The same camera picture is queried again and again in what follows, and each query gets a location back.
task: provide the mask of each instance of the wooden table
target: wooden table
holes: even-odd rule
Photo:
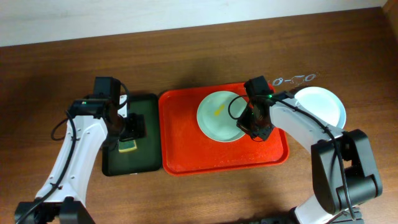
[[[365,219],[396,223],[397,59],[380,8],[0,48],[0,223],[34,199],[62,144],[50,140],[51,129],[104,75],[156,94],[260,75],[289,90],[302,82],[289,80],[304,75],[300,85],[341,98],[347,130],[370,138],[384,191],[361,206]],[[310,155],[288,142],[280,166],[186,177],[164,170],[106,177],[99,153],[87,209],[97,223],[219,223],[287,211],[313,194]]]

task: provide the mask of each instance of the white dish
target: white dish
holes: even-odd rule
[[[197,111],[197,121],[207,137],[219,142],[231,142],[244,136],[244,132],[236,126],[236,120],[228,114],[228,105],[237,96],[230,91],[217,91],[202,100]],[[231,105],[232,116],[240,116],[246,105],[243,98],[235,100]]]
[[[346,110],[340,99],[331,91],[320,87],[307,87],[294,96],[307,110],[327,123],[343,128],[346,124]]]

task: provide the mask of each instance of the red tray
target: red tray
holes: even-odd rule
[[[202,133],[197,123],[199,104],[210,93],[221,90],[246,94],[243,83],[234,83],[170,90],[160,97],[163,167],[169,174],[203,174],[278,165],[286,161],[289,147],[281,129],[274,128],[264,142],[255,142],[248,135],[233,142],[217,142]]]

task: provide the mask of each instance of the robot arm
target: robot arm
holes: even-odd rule
[[[264,77],[249,80],[244,86],[252,107],[246,107],[237,126],[250,137],[263,140],[273,128],[283,129],[311,154],[315,195],[295,209],[297,223],[328,223],[346,209],[354,218],[349,204],[359,205],[381,195],[376,162],[362,131],[346,132],[324,122],[293,95],[274,94]],[[343,159],[351,161],[351,167],[344,169]]]
[[[124,101],[120,86],[127,94]],[[143,121],[134,114],[127,115],[128,96],[119,80],[97,77],[94,93],[73,102],[67,111],[67,132],[55,165],[35,201],[18,205],[17,223],[47,223],[55,216],[61,223],[94,223],[85,200],[100,147],[144,137]]]

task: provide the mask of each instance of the yellow sponge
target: yellow sponge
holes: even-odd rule
[[[131,152],[137,149],[136,140],[119,142],[119,152]]]

